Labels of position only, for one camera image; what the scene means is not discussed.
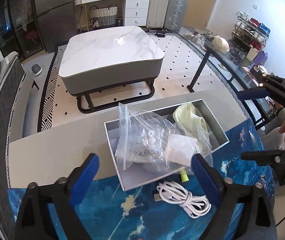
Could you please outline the clear zip bag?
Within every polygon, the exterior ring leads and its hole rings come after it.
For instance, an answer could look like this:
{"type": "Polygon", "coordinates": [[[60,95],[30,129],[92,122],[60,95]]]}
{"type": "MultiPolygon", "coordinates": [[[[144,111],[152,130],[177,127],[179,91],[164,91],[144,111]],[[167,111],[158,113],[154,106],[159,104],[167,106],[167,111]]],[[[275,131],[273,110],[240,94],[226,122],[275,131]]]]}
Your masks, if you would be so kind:
{"type": "MultiPolygon", "coordinates": [[[[190,168],[190,166],[167,161],[164,155],[170,135],[185,135],[176,126],[172,117],[173,113],[171,119],[167,119],[155,112],[124,104],[118,106],[118,113],[120,134],[115,159],[119,169],[127,170],[135,163],[144,165],[146,170],[153,173],[168,173],[181,166],[190,168]]],[[[212,165],[213,147],[210,142],[209,128],[207,129],[208,135],[200,135],[196,138],[198,140],[197,153],[201,154],[209,165],[212,165]]]]}

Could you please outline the blue sky print mat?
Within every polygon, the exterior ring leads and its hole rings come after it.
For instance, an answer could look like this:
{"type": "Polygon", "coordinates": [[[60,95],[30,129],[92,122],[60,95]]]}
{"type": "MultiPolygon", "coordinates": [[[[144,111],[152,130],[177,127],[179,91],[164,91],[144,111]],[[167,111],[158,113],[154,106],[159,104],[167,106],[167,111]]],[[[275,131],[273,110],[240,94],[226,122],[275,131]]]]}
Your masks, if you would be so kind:
{"type": "MultiPolygon", "coordinates": [[[[269,198],[274,195],[272,171],[241,154],[260,151],[262,142],[251,120],[226,132],[228,144],[213,154],[215,169],[234,183],[253,186],[259,182],[269,198]]],[[[199,239],[217,206],[206,215],[191,218],[182,207],[155,201],[157,183],[123,191],[119,179],[110,177],[92,182],[76,214],[92,239],[199,239]]]]}

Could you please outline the yellow green marker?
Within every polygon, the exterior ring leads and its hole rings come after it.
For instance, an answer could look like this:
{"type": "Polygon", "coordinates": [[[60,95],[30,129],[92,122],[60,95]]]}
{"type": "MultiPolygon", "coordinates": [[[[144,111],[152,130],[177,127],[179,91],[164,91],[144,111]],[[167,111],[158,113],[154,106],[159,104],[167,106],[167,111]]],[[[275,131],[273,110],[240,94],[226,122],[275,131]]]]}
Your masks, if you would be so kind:
{"type": "Polygon", "coordinates": [[[181,170],[180,175],[182,183],[186,183],[187,181],[189,181],[189,177],[185,170],[181,170]]]}

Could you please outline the white marble coffee table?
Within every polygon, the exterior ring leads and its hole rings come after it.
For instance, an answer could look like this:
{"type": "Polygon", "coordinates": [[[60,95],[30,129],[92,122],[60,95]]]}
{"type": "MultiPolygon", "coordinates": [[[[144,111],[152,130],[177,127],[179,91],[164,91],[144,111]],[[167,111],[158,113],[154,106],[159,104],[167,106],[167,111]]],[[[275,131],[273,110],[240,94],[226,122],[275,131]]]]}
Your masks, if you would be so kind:
{"type": "Polygon", "coordinates": [[[106,89],[144,82],[149,94],[123,99],[121,103],[153,97],[153,84],[164,57],[164,51],[140,27],[112,27],[70,38],[58,74],[68,93],[77,99],[78,110],[89,114],[117,106],[117,101],[93,104],[90,95],[106,89]]]}

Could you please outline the white foam piece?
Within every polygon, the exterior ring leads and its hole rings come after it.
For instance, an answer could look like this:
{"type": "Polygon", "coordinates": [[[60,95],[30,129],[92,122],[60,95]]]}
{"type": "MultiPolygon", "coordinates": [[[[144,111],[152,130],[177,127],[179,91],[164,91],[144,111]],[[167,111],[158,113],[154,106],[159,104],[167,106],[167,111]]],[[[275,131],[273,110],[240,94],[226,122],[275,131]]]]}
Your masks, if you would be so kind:
{"type": "Polygon", "coordinates": [[[168,138],[164,155],[167,161],[190,166],[191,158],[198,152],[198,140],[180,134],[172,134],[168,138]]]}

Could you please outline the black glass side table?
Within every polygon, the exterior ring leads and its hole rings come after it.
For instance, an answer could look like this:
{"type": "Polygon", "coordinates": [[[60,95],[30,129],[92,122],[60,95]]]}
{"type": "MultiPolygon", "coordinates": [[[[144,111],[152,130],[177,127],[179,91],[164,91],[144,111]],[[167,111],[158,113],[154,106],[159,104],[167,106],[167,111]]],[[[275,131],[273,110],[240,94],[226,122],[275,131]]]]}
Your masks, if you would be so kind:
{"type": "Polygon", "coordinates": [[[275,118],[276,114],[276,110],[272,107],[271,102],[269,102],[267,99],[254,99],[251,101],[260,114],[260,118],[256,118],[248,105],[249,100],[241,101],[238,98],[239,91],[258,86],[258,80],[252,75],[250,70],[245,66],[238,66],[233,63],[230,54],[221,53],[214,47],[212,42],[205,42],[204,48],[206,51],[204,53],[200,53],[202,60],[194,74],[193,79],[191,80],[190,84],[187,85],[188,90],[190,92],[195,91],[194,86],[196,83],[198,83],[198,79],[203,72],[204,67],[207,66],[229,90],[236,102],[239,104],[244,115],[251,118],[256,129],[260,129],[270,123],[275,118]],[[210,60],[211,57],[225,67],[226,71],[231,75],[230,79],[227,79],[221,72],[220,68],[210,60]]]}

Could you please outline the beige suitcase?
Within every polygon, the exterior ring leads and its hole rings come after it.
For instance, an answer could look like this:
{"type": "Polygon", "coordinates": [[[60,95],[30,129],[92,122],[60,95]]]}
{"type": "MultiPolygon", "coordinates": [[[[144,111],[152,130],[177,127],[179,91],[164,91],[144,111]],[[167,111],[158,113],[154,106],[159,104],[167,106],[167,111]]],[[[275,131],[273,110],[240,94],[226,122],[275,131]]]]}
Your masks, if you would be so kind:
{"type": "Polygon", "coordinates": [[[164,20],[166,11],[168,8],[169,0],[150,0],[149,10],[147,13],[147,28],[162,28],[164,26],[164,20]]]}

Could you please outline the pale green cloth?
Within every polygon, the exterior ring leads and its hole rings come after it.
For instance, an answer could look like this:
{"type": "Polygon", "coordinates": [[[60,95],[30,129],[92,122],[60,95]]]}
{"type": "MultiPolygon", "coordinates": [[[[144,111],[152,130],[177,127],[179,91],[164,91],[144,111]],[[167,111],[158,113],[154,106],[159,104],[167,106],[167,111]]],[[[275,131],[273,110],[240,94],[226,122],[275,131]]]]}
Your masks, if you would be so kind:
{"type": "Polygon", "coordinates": [[[188,137],[198,138],[208,135],[207,124],[203,117],[196,114],[196,107],[188,102],[176,108],[173,112],[176,126],[188,137]]]}

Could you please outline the white plush object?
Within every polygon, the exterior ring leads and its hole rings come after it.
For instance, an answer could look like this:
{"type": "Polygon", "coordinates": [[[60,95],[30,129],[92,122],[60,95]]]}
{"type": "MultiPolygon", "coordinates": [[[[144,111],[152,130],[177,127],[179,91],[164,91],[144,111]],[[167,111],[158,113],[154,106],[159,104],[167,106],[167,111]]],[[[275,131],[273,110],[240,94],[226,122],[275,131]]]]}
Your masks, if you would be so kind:
{"type": "Polygon", "coordinates": [[[213,46],[222,54],[226,54],[230,51],[229,43],[219,35],[214,37],[213,46]]]}

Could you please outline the grey phone box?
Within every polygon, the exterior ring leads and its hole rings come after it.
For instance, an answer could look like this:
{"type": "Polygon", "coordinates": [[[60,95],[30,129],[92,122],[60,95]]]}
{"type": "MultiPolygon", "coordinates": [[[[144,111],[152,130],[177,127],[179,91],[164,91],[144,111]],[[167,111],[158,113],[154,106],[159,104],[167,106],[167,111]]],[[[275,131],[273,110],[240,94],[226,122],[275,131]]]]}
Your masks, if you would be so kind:
{"type": "Polygon", "coordinates": [[[153,111],[120,105],[118,113],[104,128],[123,191],[190,172],[197,153],[212,166],[213,153],[229,143],[202,99],[153,111]]]}

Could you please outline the wicker basket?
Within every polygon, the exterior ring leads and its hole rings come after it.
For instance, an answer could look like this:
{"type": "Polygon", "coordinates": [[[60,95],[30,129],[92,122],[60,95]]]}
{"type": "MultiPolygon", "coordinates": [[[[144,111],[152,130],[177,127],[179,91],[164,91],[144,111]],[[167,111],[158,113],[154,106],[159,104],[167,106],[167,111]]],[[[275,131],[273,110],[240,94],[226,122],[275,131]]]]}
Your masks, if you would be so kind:
{"type": "Polygon", "coordinates": [[[110,6],[98,8],[93,5],[89,9],[89,19],[91,27],[95,29],[104,29],[116,26],[118,6],[114,3],[110,6]]]}

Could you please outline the shoe rack with shoes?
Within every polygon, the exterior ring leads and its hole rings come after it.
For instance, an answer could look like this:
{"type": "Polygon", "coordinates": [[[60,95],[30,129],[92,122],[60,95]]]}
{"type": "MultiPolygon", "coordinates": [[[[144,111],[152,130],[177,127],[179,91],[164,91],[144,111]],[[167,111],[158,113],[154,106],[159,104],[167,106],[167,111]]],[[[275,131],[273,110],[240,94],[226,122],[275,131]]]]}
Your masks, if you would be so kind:
{"type": "Polygon", "coordinates": [[[237,21],[231,33],[229,44],[239,55],[256,65],[264,65],[268,53],[264,51],[271,30],[246,12],[236,13],[237,21]]]}

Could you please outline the white drawer desk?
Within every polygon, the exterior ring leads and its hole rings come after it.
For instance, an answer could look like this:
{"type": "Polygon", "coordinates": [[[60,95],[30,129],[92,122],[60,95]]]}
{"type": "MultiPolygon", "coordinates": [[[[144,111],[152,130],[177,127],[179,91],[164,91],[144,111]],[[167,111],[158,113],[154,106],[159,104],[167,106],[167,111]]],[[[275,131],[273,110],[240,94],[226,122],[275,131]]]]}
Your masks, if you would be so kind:
{"type": "Polygon", "coordinates": [[[145,27],[150,0],[73,0],[76,9],[76,30],[92,29],[90,11],[95,8],[117,7],[117,17],[121,25],[145,27]]]}

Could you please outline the grey slipper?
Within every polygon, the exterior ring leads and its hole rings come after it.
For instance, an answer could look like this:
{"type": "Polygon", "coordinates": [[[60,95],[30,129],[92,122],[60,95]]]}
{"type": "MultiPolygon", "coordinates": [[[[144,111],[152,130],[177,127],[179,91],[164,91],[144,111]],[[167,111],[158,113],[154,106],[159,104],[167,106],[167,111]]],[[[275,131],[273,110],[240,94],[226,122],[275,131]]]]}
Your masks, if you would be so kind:
{"type": "Polygon", "coordinates": [[[32,73],[34,74],[34,76],[38,76],[42,73],[42,67],[38,64],[34,64],[32,67],[31,67],[31,71],[32,73]]]}

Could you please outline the silver suitcase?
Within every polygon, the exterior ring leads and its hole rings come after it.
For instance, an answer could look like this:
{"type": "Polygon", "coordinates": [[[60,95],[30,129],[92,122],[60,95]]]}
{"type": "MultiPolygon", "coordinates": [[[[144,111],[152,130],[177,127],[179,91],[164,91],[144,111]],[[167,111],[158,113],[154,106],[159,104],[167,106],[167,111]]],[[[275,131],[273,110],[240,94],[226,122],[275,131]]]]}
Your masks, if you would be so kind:
{"type": "Polygon", "coordinates": [[[188,0],[169,0],[164,29],[169,31],[179,31],[187,10],[188,0]]]}

